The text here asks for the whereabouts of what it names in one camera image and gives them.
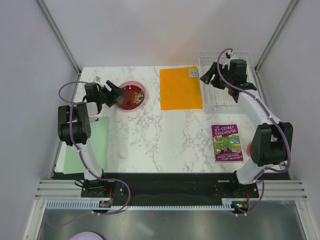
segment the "gray floor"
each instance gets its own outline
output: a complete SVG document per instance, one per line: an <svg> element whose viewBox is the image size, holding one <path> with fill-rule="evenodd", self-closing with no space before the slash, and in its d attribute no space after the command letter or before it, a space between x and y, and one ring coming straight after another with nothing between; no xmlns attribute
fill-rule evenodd
<svg viewBox="0 0 320 240"><path fill-rule="evenodd" d="M83 210L46 210L51 224L63 224ZM248 216L222 211L138 211L87 215L62 228L42 223L40 240L69 240L94 232L104 240L305 240L294 202L262 202Z"/></svg>

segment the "book cover illustration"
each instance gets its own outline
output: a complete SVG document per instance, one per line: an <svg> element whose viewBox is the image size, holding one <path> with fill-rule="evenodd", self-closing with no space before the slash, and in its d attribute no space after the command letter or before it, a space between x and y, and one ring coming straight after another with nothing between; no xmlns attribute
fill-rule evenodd
<svg viewBox="0 0 320 240"><path fill-rule="evenodd" d="M212 125L211 129L215 161L242 162L244 158L237 125Z"/></svg>

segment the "white wall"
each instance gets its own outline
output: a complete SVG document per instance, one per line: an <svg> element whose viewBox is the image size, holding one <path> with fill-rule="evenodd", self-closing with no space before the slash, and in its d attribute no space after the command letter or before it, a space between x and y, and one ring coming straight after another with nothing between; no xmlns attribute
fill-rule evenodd
<svg viewBox="0 0 320 240"><path fill-rule="evenodd" d="M0 1L0 32L0 238L19 240L58 140L59 86L77 76L33 0Z"/></svg>
<svg viewBox="0 0 320 240"><path fill-rule="evenodd" d="M81 67L192 65L200 50L256 63L290 0L45 0Z"/></svg>
<svg viewBox="0 0 320 240"><path fill-rule="evenodd" d="M320 223L320 1L302 0L259 76L270 108L293 125L291 175Z"/></svg>

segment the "plate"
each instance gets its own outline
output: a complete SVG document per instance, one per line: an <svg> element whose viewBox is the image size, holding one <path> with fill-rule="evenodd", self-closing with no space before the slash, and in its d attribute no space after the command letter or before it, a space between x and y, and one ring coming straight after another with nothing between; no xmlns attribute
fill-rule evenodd
<svg viewBox="0 0 320 240"><path fill-rule="evenodd" d="M145 87L137 81L127 81L119 86L126 92L116 99L118 108L130 111L139 107L146 98Z"/></svg>
<svg viewBox="0 0 320 240"><path fill-rule="evenodd" d="M70 238L70 240L103 240L103 239L98 234L85 231L73 236L72 238Z"/></svg>

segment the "green towel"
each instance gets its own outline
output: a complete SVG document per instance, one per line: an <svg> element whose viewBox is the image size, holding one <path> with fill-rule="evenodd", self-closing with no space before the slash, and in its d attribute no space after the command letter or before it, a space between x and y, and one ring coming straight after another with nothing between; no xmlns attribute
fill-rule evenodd
<svg viewBox="0 0 320 240"><path fill-rule="evenodd" d="M107 170L108 141L109 141L109 117L99 117L99 121L91 122L90 142L97 162L104 171ZM79 155L71 146L66 146L63 173L77 174L84 173Z"/></svg>

